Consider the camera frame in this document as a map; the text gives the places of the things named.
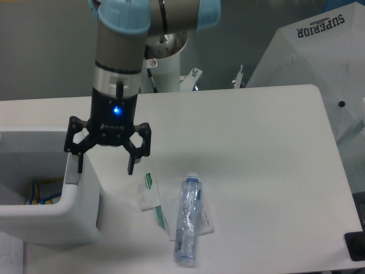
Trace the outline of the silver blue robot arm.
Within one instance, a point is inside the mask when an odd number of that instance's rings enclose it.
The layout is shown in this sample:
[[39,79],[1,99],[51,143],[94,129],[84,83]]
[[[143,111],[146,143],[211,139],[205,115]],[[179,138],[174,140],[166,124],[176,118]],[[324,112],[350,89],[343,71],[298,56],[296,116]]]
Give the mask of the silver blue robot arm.
[[134,124],[148,38],[218,24],[220,1],[89,1],[98,23],[91,112],[88,120],[70,117],[65,152],[83,158],[95,145],[123,146],[128,173],[151,151],[148,123]]

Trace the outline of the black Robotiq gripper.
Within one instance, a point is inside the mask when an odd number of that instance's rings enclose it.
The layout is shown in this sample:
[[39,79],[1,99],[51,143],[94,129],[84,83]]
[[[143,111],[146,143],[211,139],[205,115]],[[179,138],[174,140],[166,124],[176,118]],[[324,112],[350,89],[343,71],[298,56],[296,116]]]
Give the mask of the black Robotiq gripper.
[[[151,153],[151,128],[149,123],[134,125],[137,95],[116,98],[97,89],[92,90],[91,112],[88,121],[76,116],[69,118],[64,151],[78,157],[78,173],[83,172],[84,154],[96,144],[101,146],[123,146],[129,153],[128,175],[142,157]],[[77,133],[86,128],[88,135],[79,143],[74,142]],[[133,135],[140,140],[137,145]]]

